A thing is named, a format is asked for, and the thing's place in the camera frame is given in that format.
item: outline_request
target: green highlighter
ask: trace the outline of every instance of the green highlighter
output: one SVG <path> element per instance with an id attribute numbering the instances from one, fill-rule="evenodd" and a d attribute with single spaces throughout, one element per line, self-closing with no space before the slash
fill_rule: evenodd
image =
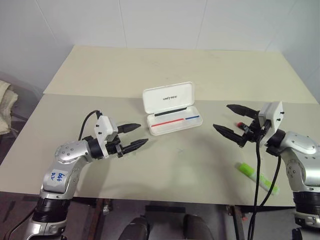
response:
<path id="1" fill-rule="evenodd" d="M 250 178 L 252 181 L 256 182 L 257 180 L 257 172 L 254 168 L 249 166 L 246 163 L 237 163 L 235 166 L 240 172 L 242 172 L 244 175 L 246 175 L 248 178 Z M 265 178 L 263 174 L 260 174 L 260 179 L 259 179 L 259 186 L 262 187 L 264 190 L 267 192 L 269 191 L 271 187 L 271 181 Z M 271 192 L 272 195 L 277 195 L 279 193 L 279 187 L 274 185 L 273 190 Z"/>

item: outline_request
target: red line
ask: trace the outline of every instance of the red line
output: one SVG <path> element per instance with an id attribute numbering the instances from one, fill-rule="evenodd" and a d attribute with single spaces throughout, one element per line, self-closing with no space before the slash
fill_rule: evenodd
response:
<path id="1" fill-rule="evenodd" d="M 182 120 L 185 120 L 185 119 L 184 118 L 179 118 L 179 119 L 172 120 L 172 121 L 165 121 L 165 122 L 162 122 L 162 123 L 151 125 L 151 127 L 156 127 L 156 126 L 163 125 L 163 124 L 170 124 L 170 123 L 174 123 L 174 122 L 178 122 L 178 121 L 182 121 Z"/>

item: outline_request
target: cloth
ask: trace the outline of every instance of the cloth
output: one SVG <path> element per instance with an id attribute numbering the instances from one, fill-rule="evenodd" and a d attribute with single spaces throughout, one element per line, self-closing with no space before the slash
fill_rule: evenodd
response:
<path id="1" fill-rule="evenodd" d="M 11 89 L 9 83 L 0 80 L 0 135 L 9 133 L 11 129 L 11 108 L 18 99 Z"/>

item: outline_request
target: black cable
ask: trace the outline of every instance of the black cable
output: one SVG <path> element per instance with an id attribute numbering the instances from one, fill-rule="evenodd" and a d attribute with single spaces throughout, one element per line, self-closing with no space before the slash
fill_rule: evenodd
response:
<path id="1" fill-rule="evenodd" d="M 256 181 L 255 181 L 255 194 L 254 194 L 254 203 L 253 203 L 253 212 L 249 223 L 248 229 L 248 240 L 254 239 L 255 232 L 255 223 L 256 223 L 256 214 L 257 214 L 257 202 L 258 202 L 258 192 L 259 192 L 259 181 L 260 181 L 260 166 L 261 166 L 261 157 L 260 157 L 260 141 L 261 137 L 256 141 L 255 152 L 256 152 Z"/>
<path id="2" fill-rule="evenodd" d="M 96 114 L 96 117 L 97 117 L 97 118 L 99 118 L 99 117 L 102 115 L 102 113 L 101 113 L 99 110 L 94 110 L 94 111 L 90 112 L 90 113 L 85 117 L 85 119 L 84 119 L 84 121 L 83 121 L 83 123 L 82 123 L 82 126 L 81 126 L 81 130 L 80 130 L 80 134 L 79 134 L 79 137 L 78 137 L 78 141 L 81 140 L 81 138 L 82 138 L 82 133 L 84 132 L 86 122 L 87 122 L 88 118 L 90 118 L 90 116 L 91 116 L 92 114 Z"/>
<path id="3" fill-rule="evenodd" d="M 260 207 L 265 205 L 265 203 L 269 199 L 269 197 L 270 197 L 270 195 L 271 195 L 271 193 L 272 193 L 272 191 L 273 191 L 273 189 L 275 187 L 275 184 L 276 184 L 276 181 L 277 181 L 277 177 L 278 177 L 278 173 L 279 173 L 279 170 L 280 170 L 280 166 L 281 166 L 281 156 L 279 155 L 278 156 L 278 163 L 276 165 L 276 169 L 275 169 L 275 173 L 274 173 L 274 176 L 273 176 L 273 179 L 272 179 L 272 183 L 271 183 L 270 189 L 269 189 L 268 193 L 266 194 L 264 200 L 260 204 Z"/>
<path id="4" fill-rule="evenodd" d="M 17 230 L 21 224 L 23 224 L 33 213 L 34 213 L 35 209 L 32 209 L 32 211 L 30 213 L 28 213 L 27 216 L 25 216 L 24 219 L 22 219 L 17 225 L 14 226 L 14 228 L 12 228 L 11 230 L 9 230 L 3 237 L 3 240 L 10 240 L 11 234 Z"/>

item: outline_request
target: floor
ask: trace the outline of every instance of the floor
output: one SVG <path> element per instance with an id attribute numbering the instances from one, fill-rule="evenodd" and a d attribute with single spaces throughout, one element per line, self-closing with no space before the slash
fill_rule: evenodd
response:
<path id="1" fill-rule="evenodd" d="M 23 123 L 14 123 L 21 129 Z M 0 143 L 0 164 L 7 154 L 14 138 L 4 137 Z M 36 205 L 37 196 L 19 193 L 0 192 L 0 239 L 6 232 L 21 221 Z M 113 210 L 102 218 L 100 240 L 117 240 L 122 230 L 136 217 L 145 215 L 151 225 L 150 240 L 183 239 L 183 211 L 201 216 L 210 228 L 215 240 L 235 240 L 233 218 L 227 214 L 226 206 L 216 204 L 157 202 L 141 200 L 112 201 Z M 65 235 L 69 240 L 86 240 L 94 209 L 83 203 L 73 201 L 68 211 L 68 224 Z M 294 210 L 259 212 L 256 217 L 255 239 L 291 239 L 291 230 L 296 228 Z M 244 233 L 247 235 L 248 220 L 243 221 Z M 23 224 L 11 237 L 11 240 L 23 239 Z"/>

